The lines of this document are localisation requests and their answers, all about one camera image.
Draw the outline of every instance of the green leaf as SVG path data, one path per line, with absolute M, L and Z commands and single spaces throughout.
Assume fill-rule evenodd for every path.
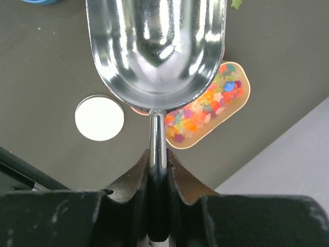
M 235 9 L 239 9 L 241 4 L 242 4 L 242 0 L 232 0 L 231 7 L 234 7 Z

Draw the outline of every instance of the white round disc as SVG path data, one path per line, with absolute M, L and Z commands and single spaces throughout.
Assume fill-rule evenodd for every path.
M 82 135 L 91 140 L 108 140 L 122 129 L 124 115 L 121 106 L 106 96 L 84 99 L 76 110 L 76 125 Z

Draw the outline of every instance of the colorful beads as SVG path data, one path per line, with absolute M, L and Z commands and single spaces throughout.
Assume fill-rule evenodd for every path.
M 224 84 L 223 88 L 225 92 L 231 92 L 234 89 L 235 83 L 233 81 L 228 81 Z
M 194 102 L 166 116 L 167 138 L 181 143 L 191 138 L 243 95 L 243 85 L 234 64 L 224 64 L 208 89 Z

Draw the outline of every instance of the metal scoop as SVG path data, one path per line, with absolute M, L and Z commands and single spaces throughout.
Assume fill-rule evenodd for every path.
M 224 53 L 226 0 L 86 0 L 96 69 L 151 117 L 150 169 L 167 177 L 165 116 L 199 97 Z

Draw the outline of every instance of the orange tray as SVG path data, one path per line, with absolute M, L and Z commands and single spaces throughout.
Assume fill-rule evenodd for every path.
M 248 101 L 250 83 L 243 68 L 224 62 L 209 88 L 194 102 L 166 117 L 167 142 L 174 148 L 194 146 Z

